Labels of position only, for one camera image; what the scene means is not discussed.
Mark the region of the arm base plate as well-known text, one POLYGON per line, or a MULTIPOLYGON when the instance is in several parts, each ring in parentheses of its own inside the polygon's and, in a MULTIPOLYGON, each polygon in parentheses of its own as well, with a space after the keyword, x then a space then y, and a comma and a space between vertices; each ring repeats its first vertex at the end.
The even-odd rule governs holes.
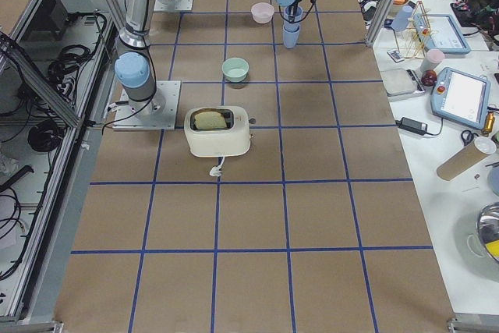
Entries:
POLYGON ((112 128, 129 131, 174 129, 180 91, 180 80, 159 80, 152 102, 138 115, 135 112, 141 106, 137 102, 118 106, 112 128))
POLYGON ((190 12, 193 0, 155 0, 155 12, 190 12))

